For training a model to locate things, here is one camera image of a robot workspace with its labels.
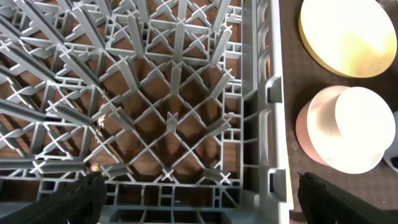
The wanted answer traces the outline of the light blue bowl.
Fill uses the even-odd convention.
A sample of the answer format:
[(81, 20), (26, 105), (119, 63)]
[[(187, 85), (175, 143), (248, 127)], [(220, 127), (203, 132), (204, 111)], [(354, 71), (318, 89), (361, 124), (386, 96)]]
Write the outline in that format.
[(394, 171), (397, 172), (397, 112), (393, 112), (396, 132), (394, 140), (389, 148), (385, 151), (383, 155), (384, 162)]

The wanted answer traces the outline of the grey plastic dishwasher rack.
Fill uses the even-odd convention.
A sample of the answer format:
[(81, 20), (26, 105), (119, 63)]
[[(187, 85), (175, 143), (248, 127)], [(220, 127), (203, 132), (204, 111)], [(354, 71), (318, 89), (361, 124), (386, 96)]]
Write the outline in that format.
[(2, 1), (1, 216), (97, 171), (100, 223), (288, 223), (278, 1)]

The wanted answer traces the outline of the pink white bowl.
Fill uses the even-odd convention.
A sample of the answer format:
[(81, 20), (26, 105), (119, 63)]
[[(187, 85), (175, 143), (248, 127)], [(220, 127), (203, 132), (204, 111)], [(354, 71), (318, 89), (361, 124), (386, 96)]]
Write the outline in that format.
[(393, 113), (377, 93), (360, 86), (329, 86), (299, 112), (297, 141), (317, 163), (347, 174), (375, 168), (396, 135)]

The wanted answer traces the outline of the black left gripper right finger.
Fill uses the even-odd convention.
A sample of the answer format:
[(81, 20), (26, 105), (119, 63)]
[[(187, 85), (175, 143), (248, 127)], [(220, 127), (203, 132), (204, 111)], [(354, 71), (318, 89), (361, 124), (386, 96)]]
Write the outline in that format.
[(308, 223), (397, 224), (397, 217), (311, 172), (300, 174), (298, 200)]

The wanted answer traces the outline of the yellow round plate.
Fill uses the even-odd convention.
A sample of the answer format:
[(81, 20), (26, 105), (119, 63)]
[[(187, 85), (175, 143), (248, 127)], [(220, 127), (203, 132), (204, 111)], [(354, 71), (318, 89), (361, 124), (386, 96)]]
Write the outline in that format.
[(313, 59), (343, 77), (375, 77), (396, 57), (396, 30), (375, 0), (304, 0), (298, 30)]

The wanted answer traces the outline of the dark brown serving tray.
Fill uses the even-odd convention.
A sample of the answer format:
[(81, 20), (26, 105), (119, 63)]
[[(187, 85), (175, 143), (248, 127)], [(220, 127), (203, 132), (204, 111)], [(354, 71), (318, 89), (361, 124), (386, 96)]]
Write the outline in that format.
[(397, 111), (397, 62), (382, 74), (364, 79), (345, 78), (324, 69), (308, 54), (299, 35), (301, 0), (280, 0), (280, 25), (284, 79), (286, 144), (289, 157), (294, 209), (291, 219), (304, 222), (297, 198), (299, 175), (313, 172), (371, 205), (397, 215), (397, 173), (385, 162), (364, 174), (351, 175), (323, 166), (302, 150), (295, 134), (300, 110), (322, 89), (332, 85), (362, 86), (380, 95)]

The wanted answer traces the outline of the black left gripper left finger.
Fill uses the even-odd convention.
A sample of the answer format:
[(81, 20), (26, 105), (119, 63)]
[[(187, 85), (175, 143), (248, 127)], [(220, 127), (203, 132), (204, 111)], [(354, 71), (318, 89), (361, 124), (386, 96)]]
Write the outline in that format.
[(93, 172), (45, 198), (1, 218), (2, 224), (95, 224), (107, 191), (103, 175)]

